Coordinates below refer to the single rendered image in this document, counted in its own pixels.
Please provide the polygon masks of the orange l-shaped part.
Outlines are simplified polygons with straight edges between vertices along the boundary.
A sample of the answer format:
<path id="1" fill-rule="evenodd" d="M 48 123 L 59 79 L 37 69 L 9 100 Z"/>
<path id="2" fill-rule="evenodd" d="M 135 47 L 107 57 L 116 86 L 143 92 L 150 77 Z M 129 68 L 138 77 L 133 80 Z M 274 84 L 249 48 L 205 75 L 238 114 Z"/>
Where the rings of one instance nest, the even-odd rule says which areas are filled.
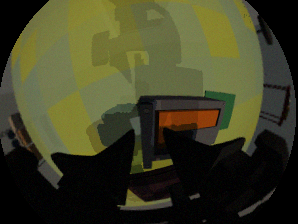
<path id="1" fill-rule="evenodd" d="M 177 131 L 188 129 L 214 127 L 217 124 L 217 109 L 174 109 L 174 111 L 156 111 L 156 131 L 154 141 L 157 149 L 166 148 L 162 127 L 168 127 Z"/>

